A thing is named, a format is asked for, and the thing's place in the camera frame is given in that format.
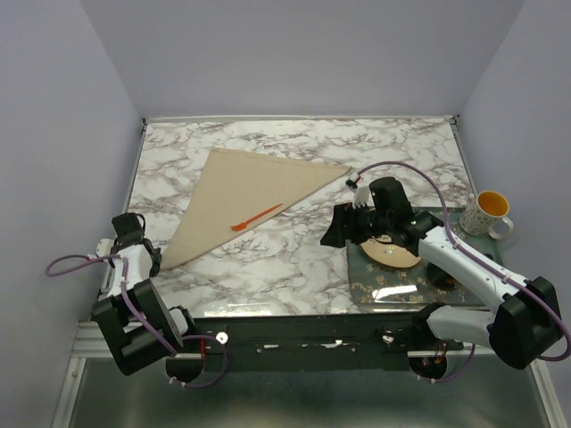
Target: lavender wall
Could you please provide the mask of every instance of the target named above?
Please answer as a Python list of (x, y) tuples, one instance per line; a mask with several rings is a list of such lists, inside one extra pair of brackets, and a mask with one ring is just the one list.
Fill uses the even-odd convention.
[[(459, 129), (479, 189), (508, 196), (516, 232), (506, 244), (506, 262), (550, 279), (571, 323), (569, 22), (570, 2), (526, 0), (470, 96)], [(550, 372), (571, 420), (571, 365), (551, 364)]]
[(456, 114), (522, 0), (80, 0), (145, 117)]
[(111, 232), (142, 124), (76, 0), (3, 2), (0, 58), (0, 426), (47, 427), (103, 269), (43, 269)]

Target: yellow dotted mug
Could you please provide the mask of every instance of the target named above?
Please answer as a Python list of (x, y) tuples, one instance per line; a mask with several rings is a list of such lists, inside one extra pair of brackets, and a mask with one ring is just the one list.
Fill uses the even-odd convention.
[[(514, 231), (514, 222), (506, 217), (508, 212), (508, 200), (501, 193), (486, 190), (467, 205), (460, 216), (460, 227), (469, 235), (480, 236), (487, 233), (493, 239), (504, 239)], [(500, 223), (508, 226), (504, 234), (495, 230)]]

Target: orange spoon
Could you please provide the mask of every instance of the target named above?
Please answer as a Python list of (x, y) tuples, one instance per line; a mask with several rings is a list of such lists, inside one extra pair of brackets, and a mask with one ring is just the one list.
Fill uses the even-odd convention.
[(262, 211), (260, 214), (258, 214), (257, 216), (253, 216), (252, 218), (248, 218), (246, 221), (243, 221), (242, 223), (240, 223), (239, 225), (235, 225), (235, 226), (231, 226), (230, 228), (235, 231), (235, 232), (239, 232), (241, 230), (246, 229), (246, 227), (252, 223), (253, 221), (257, 220), (258, 218), (264, 217), (266, 214), (269, 214), (271, 211), (275, 210), (277, 207), (281, 207), (281, 203), (279, 203), (278, 205), (276, 205), (275, 207), (271, 207), (268, 208), (265, 211)]

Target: wooden plate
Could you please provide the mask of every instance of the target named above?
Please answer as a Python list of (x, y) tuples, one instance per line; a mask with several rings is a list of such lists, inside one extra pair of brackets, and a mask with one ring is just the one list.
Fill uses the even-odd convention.
[(392, 243), (380, 243), (375, 239), (369, 239), (360, 247), (374, 261), (391, 268), (412, 268), (420, 262), (420, 257)]

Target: green patterned placemat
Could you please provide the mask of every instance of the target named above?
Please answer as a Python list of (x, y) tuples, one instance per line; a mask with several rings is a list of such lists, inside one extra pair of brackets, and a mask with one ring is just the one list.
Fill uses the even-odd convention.
[[(443, 218), (441, 208), (419, 208)], [(483, 254), (492, 256), (501, 264), (500, 249), (490, 236), (475, 237), (466, 234), (459, 226), (463, 208), (450, 208), (452, 231), (463, 241)], [(352, 299), (366, 308), (387, 310), (419, 310), (429, 303), (441, 301), (453, 306), (481, 308), (484, 304), (464, 285), (451, 290), (435, 288), (426, 279), (428, 262), (421, 260), (416, 266), (398, 269), (381, 265), (370, 259), (359, 245), (347, 248), (349, 286)]]

